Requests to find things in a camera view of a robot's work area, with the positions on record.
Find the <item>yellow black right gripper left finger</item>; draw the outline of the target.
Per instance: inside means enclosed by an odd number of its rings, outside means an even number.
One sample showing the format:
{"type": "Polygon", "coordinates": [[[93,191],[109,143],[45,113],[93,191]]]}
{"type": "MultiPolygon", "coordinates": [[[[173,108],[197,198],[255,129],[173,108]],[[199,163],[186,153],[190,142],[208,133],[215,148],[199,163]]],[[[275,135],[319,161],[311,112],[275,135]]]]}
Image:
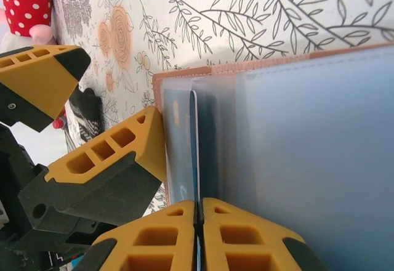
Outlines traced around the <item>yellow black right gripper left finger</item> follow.
{"type": "Polygon", "coordinates": [[[196,271],[195,202],[181,201],[99,236],[90,271],[196,271]]]}

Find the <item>floral printed table mat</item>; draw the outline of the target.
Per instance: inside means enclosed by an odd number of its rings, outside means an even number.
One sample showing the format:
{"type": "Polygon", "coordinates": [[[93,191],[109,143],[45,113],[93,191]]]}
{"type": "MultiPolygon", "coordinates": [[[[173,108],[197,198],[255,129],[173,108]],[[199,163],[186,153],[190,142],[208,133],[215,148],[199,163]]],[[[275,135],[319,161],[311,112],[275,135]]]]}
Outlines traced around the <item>floral printed table mat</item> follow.
{"type": "Polygon", "coordinates": [[[80,81],[109,129],[155,103],[158,75],[394,42],[394,0],[54,0],[58,41],[92,64],[80,81]]]}

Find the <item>dark blue credit card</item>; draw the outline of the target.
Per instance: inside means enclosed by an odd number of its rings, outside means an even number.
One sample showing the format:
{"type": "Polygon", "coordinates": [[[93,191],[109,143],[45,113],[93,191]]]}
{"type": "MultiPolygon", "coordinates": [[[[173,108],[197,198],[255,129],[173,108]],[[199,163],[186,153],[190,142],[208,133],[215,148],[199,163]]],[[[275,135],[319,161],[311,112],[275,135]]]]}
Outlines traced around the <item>dark blue credit card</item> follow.
{"type": "Polygon", "coordinates": [[[189,98],[190,115],[190,147],[191,147],[191,168],[193,173],[193,190],[195,201],[194,230],[195,230],[195,264],[196,271],[204,271],[203,263],[203,238],[200,207],[200,181],[199,181],[199,143],[198,143],[198,111],[197,97],[194,90],[190,91],[189,98]]]}

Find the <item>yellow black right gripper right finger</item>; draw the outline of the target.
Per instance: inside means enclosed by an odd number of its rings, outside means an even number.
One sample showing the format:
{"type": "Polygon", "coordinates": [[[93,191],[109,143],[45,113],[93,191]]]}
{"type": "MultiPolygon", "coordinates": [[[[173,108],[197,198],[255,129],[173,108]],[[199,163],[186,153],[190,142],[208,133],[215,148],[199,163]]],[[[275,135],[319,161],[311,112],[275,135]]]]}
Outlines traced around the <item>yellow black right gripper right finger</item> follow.
{"type": "Polygon", "coordinates": [[[294,231],[215,198],[202,200],[204,271],[327,271],[294,231]]]}

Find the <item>black white striped sock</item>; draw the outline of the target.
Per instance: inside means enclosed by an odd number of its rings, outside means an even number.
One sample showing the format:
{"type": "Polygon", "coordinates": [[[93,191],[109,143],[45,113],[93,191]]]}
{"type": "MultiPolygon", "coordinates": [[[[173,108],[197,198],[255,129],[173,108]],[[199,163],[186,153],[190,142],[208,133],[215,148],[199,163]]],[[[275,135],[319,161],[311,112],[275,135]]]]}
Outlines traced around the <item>black white striped sock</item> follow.
{"type": "Polygon", "coordinates": [[[103,132],[102,100],[91,88],[82,91],[77,87],[69,102],[78,124],[82,143],[90,141],[103,132]]]}

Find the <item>pink pig plush toy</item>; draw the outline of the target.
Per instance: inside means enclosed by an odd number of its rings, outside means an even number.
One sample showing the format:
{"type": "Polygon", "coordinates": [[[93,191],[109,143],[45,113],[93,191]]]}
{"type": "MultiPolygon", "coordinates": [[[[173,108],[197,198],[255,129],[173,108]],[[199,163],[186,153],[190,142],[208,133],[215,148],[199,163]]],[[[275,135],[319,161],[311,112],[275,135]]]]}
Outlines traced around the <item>pink pig plush toy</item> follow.
{"type": "Polygon", "coordinates": [[[52,0],[2,0],[0,23],[12,34],[32,39],[35,44],[56,44],[52,30],[52,0]]]}

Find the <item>pink leather card holder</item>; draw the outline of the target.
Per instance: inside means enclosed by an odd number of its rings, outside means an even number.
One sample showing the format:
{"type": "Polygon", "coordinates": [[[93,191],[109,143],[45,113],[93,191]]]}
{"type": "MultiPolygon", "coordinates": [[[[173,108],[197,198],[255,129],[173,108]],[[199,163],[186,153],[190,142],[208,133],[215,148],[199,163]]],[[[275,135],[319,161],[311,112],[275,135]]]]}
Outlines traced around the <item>pink leather card holder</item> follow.
{"type": "Polygon", "coordinates": [[[394,271],[394,44],[185,70],[159,84],[169,201],[213,197],[306,239],[329,271],[394,271]]]}

